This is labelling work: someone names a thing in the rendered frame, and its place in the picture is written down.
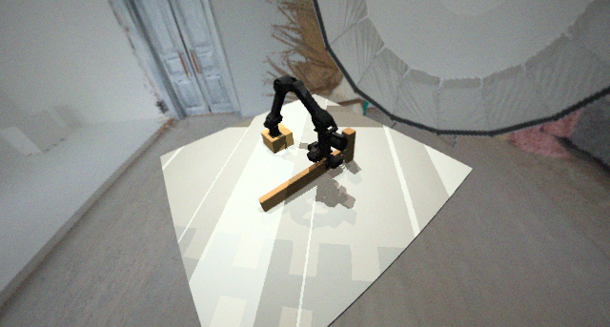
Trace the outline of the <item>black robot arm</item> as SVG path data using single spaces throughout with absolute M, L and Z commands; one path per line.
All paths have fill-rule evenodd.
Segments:
M 271 138 L 275 138 L 282 134 L 277 125 L 281 123 L 283 118 L 280 111 L 286 93 L 294 92 L 312 117 L 312 122 L 315 125 L 314 131 L 317 132 L 317 142 L 320 145 L 329 145 L 341 152 L 346 149 L 348 139 L 344 134 L 336 132 L 338 130 L 338 126 L 333 117 L 327 110 L 318 106 L 302 81 L 286 74 L 274 81 L 274 90 L 275 97 L 271 112 L 266 115 L 265 121 L 263 122 L 264 127 L 269 129 L 268 135 Z M 329 130 L 328 128 L 331 126 L 332 128 Z M 308 159 L 314 163 L 321 161 L 323 155 L 324 152 L 320 150 L 316 144 L 314 144 L 314 148 L 307 153 Z

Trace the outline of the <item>brown wooden rail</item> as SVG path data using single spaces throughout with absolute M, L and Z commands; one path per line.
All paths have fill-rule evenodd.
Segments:
M 326 158 L 323 157 L 321 161 L 317 161 L 315 164 L 305 169 L 301 173 L 290 178 L 267 194 L 262 195 L 258 200 L 265 213 L 271 210 L 272 207 L 279 202 L 284 201 L 321 175 L 331 170 L 331 167 L 326 170 L 325 163 L 323 163 L 325 160 Z

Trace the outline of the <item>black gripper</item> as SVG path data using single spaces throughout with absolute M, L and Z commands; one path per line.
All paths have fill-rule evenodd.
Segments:
M 326 160 L 323 161 L 323 163 L 325 163 L 326 170 L 329 167 L 335 169 L 343 164 L 343 159 L 341 157 L 339 157 L 338 155 L 331 154 L 333 150 L 331 150 L 331 146 L 329 145 L 320 145 L 317 141 L 315 141 L 308 145 L 308 151 L 314 148 L 314 144 L 316 144 L 317 147 L 324 152 L 323 157 L 325 157 Z

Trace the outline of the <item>brown wooden post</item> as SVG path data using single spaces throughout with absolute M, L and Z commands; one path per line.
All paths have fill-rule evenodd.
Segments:
M 348 145 L 346 147 L 346 149 L 343 151 L 343 160 L 345 159 L 345 162 L 348 164 L 349 162 L 354 160 L 355 157 L 355 138 L 356 138 L 356 131 L 351 129 L 350 127 L 344 129 L 342 131 L 342 134 L 345 135 L 345 137 L 348 139 Z

